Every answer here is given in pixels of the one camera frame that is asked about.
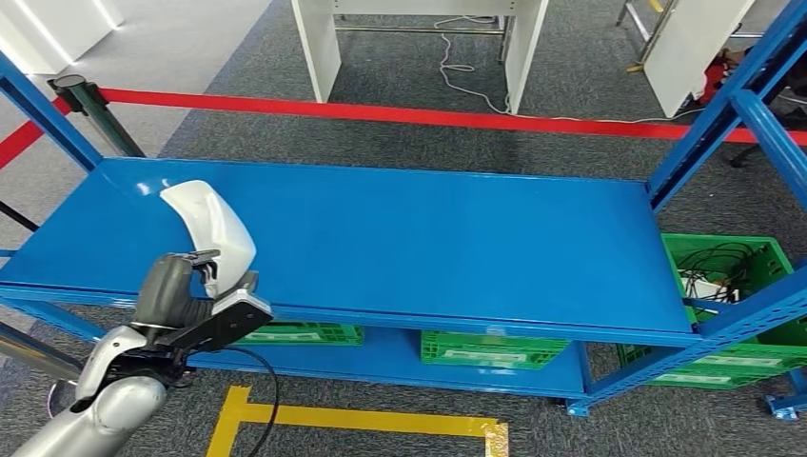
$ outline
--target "lower shelf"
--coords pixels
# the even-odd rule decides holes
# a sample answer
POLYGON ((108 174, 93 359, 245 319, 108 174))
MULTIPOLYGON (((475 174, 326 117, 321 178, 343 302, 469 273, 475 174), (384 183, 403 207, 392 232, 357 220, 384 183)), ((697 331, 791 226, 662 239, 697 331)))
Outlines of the lower shelf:
MULTIPOLYGON (((417 330, 365 328, 360 347, 250 346, 278 374, 345 379, 418 387, 442 387, 558 398, 582 398, 582 345, 572 343, 539 370, 427 365, 420 359, 417 330)), ((198 354, 198 368, 265 371, 246 354, 234 351, 198 354)))

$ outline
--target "white plastic part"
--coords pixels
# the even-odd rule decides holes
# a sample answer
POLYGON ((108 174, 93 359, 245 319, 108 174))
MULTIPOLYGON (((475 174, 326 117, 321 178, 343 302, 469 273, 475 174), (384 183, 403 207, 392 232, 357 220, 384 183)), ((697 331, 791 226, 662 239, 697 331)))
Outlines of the white plastic part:
POLYGON ((238 283, 255 258, 255 243, 244 223, 205 181, 187 181, 160 192, 160 197, 185 221, 196 250, 218 249, 213 257, 216 277, 208 278, 205 292, 216 298, 238 283))

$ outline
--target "barrier post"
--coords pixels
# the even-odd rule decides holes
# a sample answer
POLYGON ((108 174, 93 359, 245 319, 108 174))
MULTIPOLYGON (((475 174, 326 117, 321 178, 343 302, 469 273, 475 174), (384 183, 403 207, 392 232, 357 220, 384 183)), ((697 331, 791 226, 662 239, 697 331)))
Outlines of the barrier post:
POLYGON ((68 102, 73 112, 84 114, 119 154, 128 157, 146 157, 112 111, 107 108, 109 102, 98 91, 95 83, 88 83, 84 76, 69 74, 51 79, 48 84, 56 91, 56 95, 68 102))

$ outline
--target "white table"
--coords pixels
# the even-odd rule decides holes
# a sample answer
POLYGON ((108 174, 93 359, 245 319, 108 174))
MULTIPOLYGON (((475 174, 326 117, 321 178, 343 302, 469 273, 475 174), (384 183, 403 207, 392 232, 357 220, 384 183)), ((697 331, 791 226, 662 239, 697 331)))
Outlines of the white table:
POLYGON ((327 102, 342 58, 334 14, 508 16, 504 73, 512 113, 519 111, 549 0, 291 0, 308 74, 327 102))

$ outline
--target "blue metal shelf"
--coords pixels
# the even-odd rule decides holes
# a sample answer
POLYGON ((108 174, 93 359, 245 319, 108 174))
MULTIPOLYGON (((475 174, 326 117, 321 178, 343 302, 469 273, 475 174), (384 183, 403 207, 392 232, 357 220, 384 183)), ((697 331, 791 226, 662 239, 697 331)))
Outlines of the blue metal shelf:
MULTIPOLYGON (((132 306, 157 256, 192 248, 157 192, 204 179, 255 238, 258 293, 277 317, 370 326, 361 348, 259 348, 280 372, 549 395, 585 415, 807 314, 799 268, 691 329, 654 217, 740 122, 807 207, 807 159, 764 103, 805 36, 807 0, 792 0, 647 182, 103 158, 0 54, 0 90, 89 173, 0 269, 0 303, 101 336, 49 302, 132 306), (427 366, 406 328, 576 341, 538 371, 427 366), (581 341, 663 348, 591 383, 581 341)), ((256 369, 244 357, 194 360, 256 369)), ((774 410, 807 401, 793 376, 797 396, 774 410)))
POLYGON ((622 328, 671 346, 693 337, 644 185, 631 181, 108 159, 0 282, 135 295, 161 253, 192 250, 158 195, 188 179, 209 182, 244 220, 259 247, 257 292, 287 319, 591 341, 622 328), (81 255, 54 255, 72 246, 81 255), (98 268, 113 250, 126 262, 98 268), (626 293, 625 277, 642 279, 626 293))
MULTIPOLYGON (((579 345, 569 345, 541 370, 428 365, 420 359, 420 333, 397 328, 365 328, 364 345, 246 346, 270 360, 275 371, 368 383, 449 387, 559 398, 584 397, 579 345)), ((198 354, 199 368, 265 369, 240 352, 198 354)))

